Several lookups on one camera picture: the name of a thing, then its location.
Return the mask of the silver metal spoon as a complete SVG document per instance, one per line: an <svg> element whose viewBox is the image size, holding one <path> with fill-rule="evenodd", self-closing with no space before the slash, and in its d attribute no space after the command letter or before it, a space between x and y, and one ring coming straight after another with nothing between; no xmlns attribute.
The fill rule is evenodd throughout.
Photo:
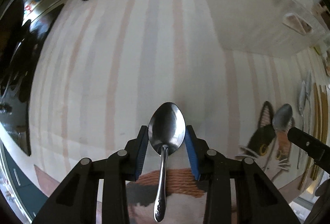
<svg viewBox="0 0 330 224"><path fill-rule="evenodd" d="M149 142L160 156L159 184L154 202L154 220L161 222L166 213L166 172L168 156L182 145L186 132L184 116L178 106L163 103L152 115L148 126Z"/></svg>

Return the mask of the wooden chopstick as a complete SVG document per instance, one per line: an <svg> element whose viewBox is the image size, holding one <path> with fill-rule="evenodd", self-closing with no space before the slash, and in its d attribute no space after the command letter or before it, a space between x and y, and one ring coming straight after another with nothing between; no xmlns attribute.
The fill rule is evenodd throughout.
<svg viewBox="0 0 330 224"><path fill-rule="evenodd" d="M326 144L328 136L328 96L327 89L325 86L317 85L319 92L319 104L320 104L320 115L319 115L319 138L322 143Z"/></svg>
<svg viewBox="0 0 330 224"><path fill-rule="evenodd" d="M314 128L313 128L313 137L318 139L319 138L319 115L320 115L320 104L319 104L319 92L318 92L318 87L317 84L313 84L313 94L314 94ZM304 184L306 182L306 179L308 178L309 169L311 167L311 162L312 158L308 156L307 162L306 162L306 167L304 170L304 173L302 174L301 181L299 183L299 188L298 190L302 190L304 187Z"/></svg>

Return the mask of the silver fork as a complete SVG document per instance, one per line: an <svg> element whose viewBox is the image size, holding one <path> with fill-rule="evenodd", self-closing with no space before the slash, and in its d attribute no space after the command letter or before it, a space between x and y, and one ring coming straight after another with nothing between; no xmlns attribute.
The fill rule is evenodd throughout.
<svg viewBox="0 0 330 224"><path fill-rule="evenodd" d="M308 70L306 75L306 81L305 81L305 99L308 103L308 131L307 133L310 133L310 127L311 127L311 101L310 101L310 94L312 91L312 72L311 70Z"/></svg>
<svg viewBox="0 0 330 224"><path fill-rule="evenodd" d="M302 80L300 85L299 98L298 98L298 110L301 116L303 116L304 113L305 100L306 100L306 84L305 81Z"/></svg>

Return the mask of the cat print table mat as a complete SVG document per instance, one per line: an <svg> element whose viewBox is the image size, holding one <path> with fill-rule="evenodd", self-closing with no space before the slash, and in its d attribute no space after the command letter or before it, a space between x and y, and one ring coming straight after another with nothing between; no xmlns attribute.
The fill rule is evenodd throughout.
<svg viewBox="0 0 330 224"><path fill-rule="evenodd" d="M49 196L83 157L124 148L173 102L209 146L251 154L279 188L299 177L283 134L249 147L264 102L297 110L308 70L329 84L308 47L290 57L225 49L206 0L68 0L42 49L30 99L36 181Z"/></svg>

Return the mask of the clear plastic utensil organizer tray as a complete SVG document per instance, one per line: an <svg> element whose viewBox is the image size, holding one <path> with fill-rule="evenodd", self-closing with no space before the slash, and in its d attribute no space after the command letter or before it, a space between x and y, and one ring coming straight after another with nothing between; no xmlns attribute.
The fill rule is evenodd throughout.
<svg viewBox="0 0 330 224"><path fill-rule="evenodd" d="M329 49L321 0L206 0L220 44L228 50L290 57Z"/></svg>

